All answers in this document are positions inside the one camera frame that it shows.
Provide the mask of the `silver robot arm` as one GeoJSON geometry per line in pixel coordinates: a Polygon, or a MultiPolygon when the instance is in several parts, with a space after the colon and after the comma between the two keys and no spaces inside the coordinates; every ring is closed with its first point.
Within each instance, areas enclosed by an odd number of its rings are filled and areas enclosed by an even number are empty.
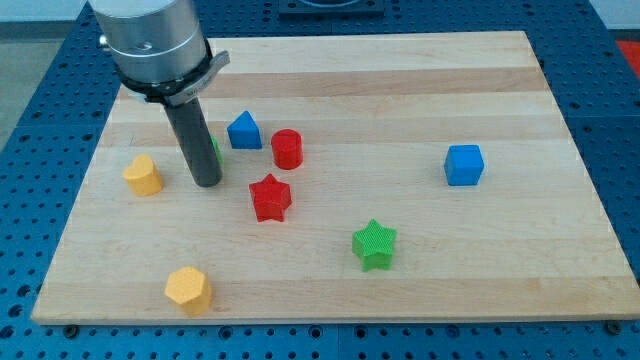
{"type": "Polygon", "coordinates": [[[181,106],[230,63],[214,53],[192,0],[90,0],[125,87],[148,103],[181,106]]]}

